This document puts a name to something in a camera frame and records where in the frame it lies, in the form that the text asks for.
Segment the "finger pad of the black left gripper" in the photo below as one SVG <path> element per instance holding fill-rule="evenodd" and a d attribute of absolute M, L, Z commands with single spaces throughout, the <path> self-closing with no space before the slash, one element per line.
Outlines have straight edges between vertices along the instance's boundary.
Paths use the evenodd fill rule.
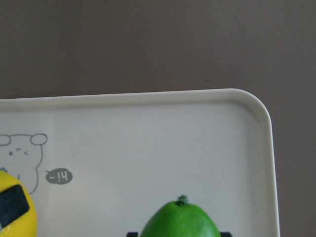
<path fill-rule="evenodd" d="M 0 225 L 8 226 L 30 209 L 21 185 L 11 186 L 0 192 Z"/>

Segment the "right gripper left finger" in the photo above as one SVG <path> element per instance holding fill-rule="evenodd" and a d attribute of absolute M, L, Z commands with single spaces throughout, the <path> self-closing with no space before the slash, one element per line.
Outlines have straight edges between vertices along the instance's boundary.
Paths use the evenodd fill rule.
<path fill-rule="evenodd" d="M 138 232 L 128 232 L 126 234 L 126 237 L 138 237 L 139 233 Z"/>

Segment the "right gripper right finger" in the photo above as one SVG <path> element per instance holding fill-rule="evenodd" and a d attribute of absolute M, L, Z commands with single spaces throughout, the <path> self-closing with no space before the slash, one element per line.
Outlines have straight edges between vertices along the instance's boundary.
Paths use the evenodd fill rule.
<path fill-rule="evenodd" d="M 230 232 L 220 232 L 221 237 L 232 237 L 232 234 Z"/>

